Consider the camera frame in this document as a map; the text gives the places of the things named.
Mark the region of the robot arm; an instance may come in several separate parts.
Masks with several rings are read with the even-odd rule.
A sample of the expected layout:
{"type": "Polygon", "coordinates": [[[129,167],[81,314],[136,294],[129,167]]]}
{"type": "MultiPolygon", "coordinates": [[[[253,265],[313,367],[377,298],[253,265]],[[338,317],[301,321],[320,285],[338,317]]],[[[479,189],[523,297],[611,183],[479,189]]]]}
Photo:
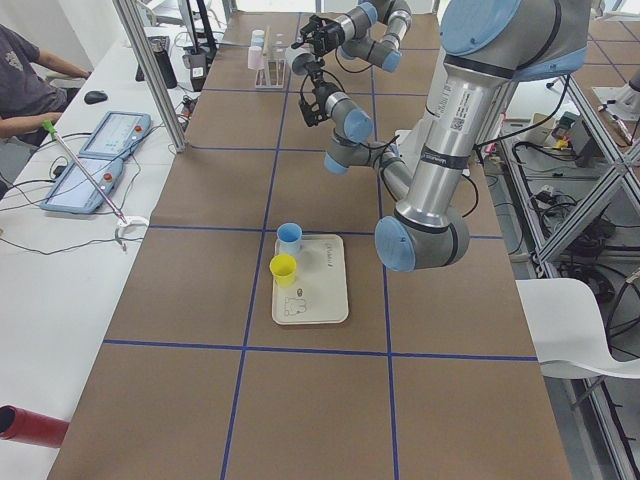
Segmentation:
{"type": "Polygon", "coordinates": [[[371,142],[373,122],[340,87],[326,80],[324,58],[339,53],[384,71],[396,70],[411,26],[403,1],[362,1],[337,18],[312,16],[287,51],[293,73],[313,85],[301,101],[305,122],[334,123],[325,167],[342,174],[376,169],[396,204],[375,228],[381,262],[399,272],[444,267],[461,259],[468,227],[451,200],[496,91],[509,82],[570,74],[586,57],[587,1],[453,1],[439,31],[445,80],[433,97],[431,122],[417,162],[393,143],[371,142]]]}
{"type": "Polygon", "coordinates": [[[346,59],[361,59],[393,72],[411,23],[411,9],[402,0],[361,1],[334,19],[313,15],[286,49],[286,62],[295,74],[303,75],[307,63],[338,51],[346,59]]]}

